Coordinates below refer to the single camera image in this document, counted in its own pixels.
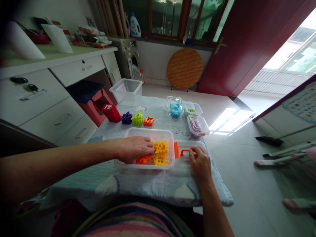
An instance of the drawer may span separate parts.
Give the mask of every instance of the drawer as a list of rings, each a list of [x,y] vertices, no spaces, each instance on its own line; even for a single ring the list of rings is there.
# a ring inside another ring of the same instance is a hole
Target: drawer
[[[114,52],[102,54],[102,58],[105,64],[105,67],[109,73],[112,84],[118,83],[122,77],[119,72],[118,63],[116,62],[116,57]]]
[[[74,99],[68,97],[20,128],[54,143],[84,115],[85,112]]]
[[[102,69],[104,63],[100,55],[74,61],[72,63],[51,67],[51,71],[67,87]]]
[[[39,91],[46,90],[34,94],[25,90],[26,84],[14,83],[10,78],[0,80],[0,118],[16,126],[20,126],[69,96],[48,69],[16,77],[26,78],[28,84],[34,84]]]
[[[57,146],[76,145],[87,143],[98,127],[85,115],[68,132],[66,132],[55,144]]]

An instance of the broom handle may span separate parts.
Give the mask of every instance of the broom handle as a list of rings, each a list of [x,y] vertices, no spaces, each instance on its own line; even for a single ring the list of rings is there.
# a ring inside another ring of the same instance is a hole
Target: broom handle
[[[296,134],[296,133],[299,133],[299,132],[302,132],[302,131],[305,131],[305,130],[308,130],[308,129],[311,129],[311,128],[314,128],[314,127],[316,127],[316,124],[314,124],[313,126],[310,126],[310,127],[307,127],[307,128],[303,128],[303,129],[301,129],[301,130],[298,130],[298,131],[295,131],[295,132],[286,134],[286,135],[284,135],[284,136],[282,136],[282,137],[279,137],[278,139],[285,138],[285,137],[288,137],[288,136],[290,136],[290,135],[293,135],[293,134]]]

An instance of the person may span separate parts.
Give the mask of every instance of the person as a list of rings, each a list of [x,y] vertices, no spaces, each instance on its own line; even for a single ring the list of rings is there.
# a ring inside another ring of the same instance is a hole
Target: person
[[[149,137],[135,136],[3,157],[0,159],[2,200],[9,205],[18,204],[89,166],[112,159],[134,164],[139,156],[153,153]],[[204,236],[234,236],[212,181],[207,152],[202,147],[192,147],[189,157],[202,196]],[[170,206],[153,199],[122,197],[100,211],[90,213],[72,234],[193,236],[194,233],[183,221],[184,216],[178,216]]]

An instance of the broom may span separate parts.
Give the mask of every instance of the broom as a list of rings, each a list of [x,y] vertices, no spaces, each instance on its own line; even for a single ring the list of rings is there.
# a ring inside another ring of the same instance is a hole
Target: broom
[[[284,142],[284,141],[281,140],[281,138],[285,138],[285,137],[288,137],[290,135],[293,135],[293,134],[296,134],[296,133],[299,133],[299,132],[302,132],[302,131],[305,131],[305,130],[308,130],[308,129],[311,129],[311,128],[314,128],[314,127],[316,127],[316,124],[313,125],[313,126],[310,126],[310,127],[307,127],[307,128],[303,128],[301,130],[298,130],[298,131],[286,134],[286,135],[284,135],[282,137],[279,137],[279,138],[272,138],[272,137],[262,136],[262,137],[256,137],[256,139],[258,141],[265,142],[267,144],[279,147]]]

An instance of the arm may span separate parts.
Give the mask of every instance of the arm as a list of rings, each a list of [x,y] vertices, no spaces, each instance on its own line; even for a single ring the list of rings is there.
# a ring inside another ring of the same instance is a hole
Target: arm
[[[17,204],[89,166],[112,159],[127,164],[153,154],[149,137],[129,137],[64,146],[0,158],[0,189],[6,203]]]
[[[212,180],[211,160],[206,150],[192,147],[189,157],[201,189],[204,236],[234,236]]]

